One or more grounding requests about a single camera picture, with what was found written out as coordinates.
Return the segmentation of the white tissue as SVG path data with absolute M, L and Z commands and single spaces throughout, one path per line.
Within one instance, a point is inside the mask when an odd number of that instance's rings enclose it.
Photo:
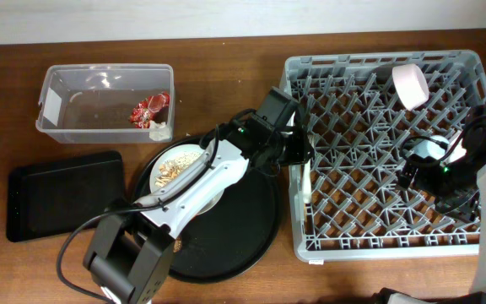
M 157 123 L 151 121 L 149 124 L 149 138 L 155 142 L 171 141 L 173 131 L 166 122 Z

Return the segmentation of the pink plastic bowl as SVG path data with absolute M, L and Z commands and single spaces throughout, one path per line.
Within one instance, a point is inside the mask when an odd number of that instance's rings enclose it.
M 413 110 L 429 99 L 429 86 L 416 64 L 396 66 L 391 76 L 398 98 L 406 110 Z

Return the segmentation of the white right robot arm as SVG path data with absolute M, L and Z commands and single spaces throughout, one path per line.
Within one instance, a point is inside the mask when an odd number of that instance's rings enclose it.
M 416 136 L 416 145 L 397 175 L 402 190 L 411 187 L 435 198 L 436 210 L 459 220 L 480 219 L 478 266 L 469 293 L 455 303 L 486 303 L 486 104 L 471 108 L 463 130 L 450 144 Z

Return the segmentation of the cream plastic cup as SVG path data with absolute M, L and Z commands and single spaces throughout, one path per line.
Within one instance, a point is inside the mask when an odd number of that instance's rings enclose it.
M 451 154 L 449 157 L 446 159 L 446 163 L 449 164 L 451 162 L 454 162 L 456 160 L 459 160 L 463 156 L 465 156 L 467 153 L 466 149 L 462 147 L 462 141 L 459 142 L 459 144 L 452 150 Z

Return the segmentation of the white plastic fork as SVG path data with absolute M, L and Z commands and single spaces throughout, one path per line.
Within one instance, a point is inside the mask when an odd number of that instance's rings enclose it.
M 311 161 L 312 156 L 304 164 L 301 177 L 301 196 L 304 204 L 311 201 Z

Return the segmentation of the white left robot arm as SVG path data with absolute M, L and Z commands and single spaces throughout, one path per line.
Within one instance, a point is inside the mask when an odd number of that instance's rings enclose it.
M 88 221 L 93 238 L 83 265 L 106 303 L 148 303 L 169 275 L 211 283 L 253 266 L 278 231 L 281 168 L 312 154 L 305 109 L 272 88 L 198 140 L 200 156 L 165 187 L 139 180 L 136 199 L 118 199 Z

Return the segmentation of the light blue plastic cup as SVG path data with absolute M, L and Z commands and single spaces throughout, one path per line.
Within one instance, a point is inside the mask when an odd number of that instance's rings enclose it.
M 428 139 L 421 139 L 411 148 L 411 152 L 423 159 L 430 157 L 433 160 L 442 158 L 449 149 L 450 142 L 447 138 L 434 135 Z

